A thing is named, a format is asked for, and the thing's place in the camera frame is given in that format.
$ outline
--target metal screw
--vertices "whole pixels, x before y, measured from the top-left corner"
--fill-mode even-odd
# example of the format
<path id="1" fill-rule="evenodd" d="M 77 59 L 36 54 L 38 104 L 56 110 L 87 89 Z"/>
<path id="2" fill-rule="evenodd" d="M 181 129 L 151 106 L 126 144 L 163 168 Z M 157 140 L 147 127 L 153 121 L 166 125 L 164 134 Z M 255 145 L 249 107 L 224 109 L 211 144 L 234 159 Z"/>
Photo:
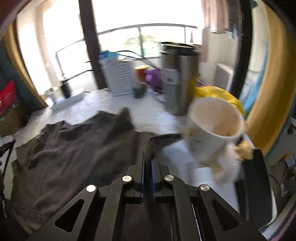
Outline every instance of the metal screw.
<path id="1" fill-rule="evenodd" d="M 200 189 L 203 190 L 203 191 L 205 191 L 205 192 L 207 192 L 207 191 L 210 190 L 210 187 L 207 184 L 202 184 L 200 186 Z"/>
<path id="2" fill-rule="evenodd" d="M 124 177 L 122 178 L 122 180 L 123 180 L 124 182 L 129 182 L 129 181 L 131 181 L 131 176 L 124 176 Z"/>
<path id="3" fill-rule="evenodd" d="M 88 186 L 86 187 L 86 190 L 87 190 L 88 192 L 93 192 L 93 191 L 96 190 L 96 186 L 95 186 L 95 185 L 88 185 Z"/>
<path id="4" fill-rule="evenodd" d="M 166 176 L 165 176 L 165 179 L 166 179 L 167 181 L 172 181 L 172 180 L 174 180 L 174 176 L 172 176 L 172 175 L 166 175 Z"/>

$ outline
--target dark gray towel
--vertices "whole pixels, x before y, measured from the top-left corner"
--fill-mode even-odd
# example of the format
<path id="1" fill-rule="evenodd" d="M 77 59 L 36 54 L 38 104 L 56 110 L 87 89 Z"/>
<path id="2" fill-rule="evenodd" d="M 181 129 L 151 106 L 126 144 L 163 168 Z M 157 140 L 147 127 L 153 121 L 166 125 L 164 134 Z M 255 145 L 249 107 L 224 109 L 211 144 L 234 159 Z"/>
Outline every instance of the dark gray towel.
<path id="1" fill-rule="evenodd" d="M 175 134 L 135 132 L 127 108 L 118 115 L 101 111 L 78 125 L 64 121 L 49 124 L 17 148 L 7 212 L 31 234 L 87 185 L 102 187 L 124 176 L 145 152 L 146 201 L 127 204 L 122 240 L 171 241 L 169 204 L 152 204 L 149 199 L 150 167 L 155 144 L 162 147 L 177 138 Z"/>
<path id="2" fill-rule="evenodd" d="M 32 233 L 88 184 L 102 187 L 125 175 L 136 163 L 138 140 L 127 108 L 77 125 L 46 125 L 17 148 L 9 213 Z"/>

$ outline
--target pink curtain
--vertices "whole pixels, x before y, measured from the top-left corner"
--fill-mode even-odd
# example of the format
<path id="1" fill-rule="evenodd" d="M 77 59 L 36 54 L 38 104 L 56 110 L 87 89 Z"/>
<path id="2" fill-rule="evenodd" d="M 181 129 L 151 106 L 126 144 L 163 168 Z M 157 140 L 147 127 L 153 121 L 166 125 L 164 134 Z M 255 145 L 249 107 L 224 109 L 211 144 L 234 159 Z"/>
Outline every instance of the pink curtain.
<path id="1" fill-rule="evenodd" d="M 227 0 L 201 0 L 204 27 L 217 34 L 229 29 L 229 11 Z"/>

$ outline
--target yellow plastic bag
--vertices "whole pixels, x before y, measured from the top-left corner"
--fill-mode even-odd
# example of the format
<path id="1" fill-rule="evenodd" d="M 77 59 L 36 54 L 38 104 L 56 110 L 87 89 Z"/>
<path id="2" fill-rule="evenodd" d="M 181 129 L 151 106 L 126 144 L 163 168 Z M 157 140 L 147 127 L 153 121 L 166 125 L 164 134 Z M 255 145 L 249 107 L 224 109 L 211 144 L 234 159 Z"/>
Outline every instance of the yellow plastic bag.
<path id="1" fill-rule="evenodd" d="M 195 98 L 213 97 L 225 100 L 235 106 L 243 116 L 245 116 L 244 109 L 241 102 L 226 90 L 220 89 L 216 86 L 203 86 L 195 88 Z"/>

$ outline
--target orange container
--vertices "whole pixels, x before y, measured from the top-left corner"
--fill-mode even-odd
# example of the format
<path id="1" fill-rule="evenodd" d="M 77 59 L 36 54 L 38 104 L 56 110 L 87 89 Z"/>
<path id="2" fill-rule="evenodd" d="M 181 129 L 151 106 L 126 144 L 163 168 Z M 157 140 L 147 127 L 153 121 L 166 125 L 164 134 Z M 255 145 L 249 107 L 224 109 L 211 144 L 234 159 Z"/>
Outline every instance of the orange container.
<path id="1" fill-rule="evenodd" d="M 145 82 L 145 77 L 146 77 L 145 70 L 148 68 L 149 68 L 148 65 L 140 65 L 140 66 L 135 67 L 135 71 L 137 74 L 137 80 L 139 82 Z"/>

